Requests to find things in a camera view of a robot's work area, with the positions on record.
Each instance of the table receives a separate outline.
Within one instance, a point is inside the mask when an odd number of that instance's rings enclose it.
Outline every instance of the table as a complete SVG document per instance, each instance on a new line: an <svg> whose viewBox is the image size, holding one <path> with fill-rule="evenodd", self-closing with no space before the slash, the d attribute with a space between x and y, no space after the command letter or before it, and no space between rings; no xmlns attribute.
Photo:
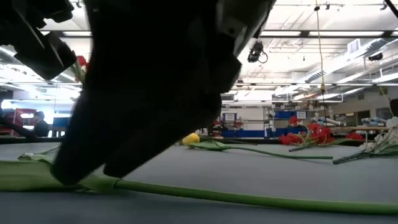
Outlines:
<svg viewBox="0 0 398 224"><path fill-rule="evenodd" d="M57 143L0 145L0 159L16 159ZM258 145L288 153L289 146ZM358 148L306 149L295 154L347 156ZM255 152L209 152L172 146L126 179L238 194L319 200L398 203L397 159L331 161L283 159ZM398 223L398 217L300 212L138 192L117 195L0 192L2 224L9 223Z"/></svg>

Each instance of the ceiling beam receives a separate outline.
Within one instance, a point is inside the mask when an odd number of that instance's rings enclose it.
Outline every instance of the ceiling beam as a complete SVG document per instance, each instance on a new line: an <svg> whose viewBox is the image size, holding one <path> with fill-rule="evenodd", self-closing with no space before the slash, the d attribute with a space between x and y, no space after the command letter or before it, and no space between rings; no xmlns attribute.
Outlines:
<svg viewBox="0 0 398 224"><path fill-rule="evenodd" d="M55 32L61 38L91 38L89 30L41 30ZM398 38L398 30L320 30L322 39ZM318 38L317 30L264 30L259 38Z"/></svg>
<svg viewBox="0 0 398 224"><path fill-rule="evenodd" d="M259 38L293 39L398 38L398 30L264 30Z"/></svg>

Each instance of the hanging cable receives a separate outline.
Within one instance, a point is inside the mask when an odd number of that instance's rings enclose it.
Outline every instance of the hanging cable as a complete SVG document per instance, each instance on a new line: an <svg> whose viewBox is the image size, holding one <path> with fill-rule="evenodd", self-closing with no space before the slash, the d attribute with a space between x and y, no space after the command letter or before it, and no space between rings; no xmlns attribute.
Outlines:
<svg viewBox="0 0 398 224"><path fill-rule="evenodd" d="M257 61L260 62L260 63L267 63L267 62L268 62L268 55L267 55L267 53L265 53L264 51L262 51L262 54L266 56L266 60L262 62L262 61L260 61L260 58L259 58Z"/></svg>
<svg viewBox="0 0 398 224"><path fill-rule="evenodd" d="M327 119L326 119L326 106L325 106L325 79L323 77L323 56L322 56L322 43L321 43L321 33L319 28L319 9L320 6L318 5L318 0L315 0L315 8L314 11L317 13L317 32L318 32L318 44L319 44L319 55L321 58L321 74L322 74L322 84L321 84L321 93L322 93L322 101L323 101L323 112L325 114L325 126L327 127Z"/></svg>

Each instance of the red object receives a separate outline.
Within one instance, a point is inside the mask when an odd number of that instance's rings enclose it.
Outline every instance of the red object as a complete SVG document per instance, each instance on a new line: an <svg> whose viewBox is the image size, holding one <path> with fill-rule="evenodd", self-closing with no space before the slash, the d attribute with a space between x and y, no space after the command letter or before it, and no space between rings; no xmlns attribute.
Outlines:
<svg viewBox="0 0 398 224"><path fill-rule="evenodd" d="M330 136L331 131L328 127L320 127L319 124L310 124L308 129L311 130L310 139L316 141L315 144L322 145L333 142L335 139ZM282 144L302 144L303 138L306 138L307 134L301 131L298 135L293 133L288 133L288 135L281 135L279 141Z"/></svg>
<svg viewBox="0 0 398 224"><path fill-rule="evenodd" d="M331 131L328 127L320 127L317 124L317 126L313 126L312 128L311 140L317 140L317 144L327 144L335 140L333 137L330 137Z"/></svg>
<svg viewBox="0 0 398 224"><path fill-rule="evenodd" d="M36 112L35 109L15 109L15 111L13 111L13 112L6 113L4 115L4 119L9 121L10 123L16 124L20 127L23 127L23 125L33 125L31 119L27 119L27 118L24 119L21 117L21 115L25 114L25 113L32 114L35 112ZM18 136L18 133L16 133L15 131L12 132L11 128L7 128L2 125L0 125L0 133L2 133L2 134L13 133L14 136Z"/></svg>
<svg viewBox="0 0 398 224"><path fill-rule="evenodd" d="M317 132L319 127L320 127L320 125L317 124L317 123L313 123L313 124L308 125L308 129L310 131L313 131L313 132Z"/></svg>
<svg viewBox="0 0 398 224"><path fill-rule="evenodd" d="M294 126L297 126L297 123L298 123L298 122L301 122L301 120L300 120L300 119L297 119L296 116L291 116L291 117L290 117L289 124L294 125Z"/></svg>
<svg viewBox="0 0 398 224"><path fill-rule="evenodd" d="M279 137L279 141L282 144L290 145L290 144L301 144L303 143L303 139L300 138L300 136L297 136L296 134L293 133L288 133L287 135L281 135Z"/></svg>
<svg viewBox="0 0 398 224"><path fill-rule="evenodd" d="M86 59L81 55L77 56L76 59L80 66L84 66L87 64Z"/></svg>
<svg viewBox="0 0 398 224"><path fill-rule="evenodd" d="M346 138L354 139L354 140L363 140L362 135L360 135L358 133L349 133L349 134L346 135Z"/></svg>

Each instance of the white wall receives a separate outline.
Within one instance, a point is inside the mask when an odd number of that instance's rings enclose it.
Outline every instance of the white wall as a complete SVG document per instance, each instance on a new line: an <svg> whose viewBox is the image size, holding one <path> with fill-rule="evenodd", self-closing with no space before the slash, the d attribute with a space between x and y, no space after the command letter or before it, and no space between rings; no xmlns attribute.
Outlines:
<svg viewBox="0 0 398 224"><path fill-rule="evenodd" d="M370 110L371 117L376 116L376 110L389 106L389 100L376 91L364 92L365 98L358 100L358 96L345 99L346 102L332 106L333 114L350 113ZM391 100L398 98L398 86L388 88L387 97Z"/></svg>

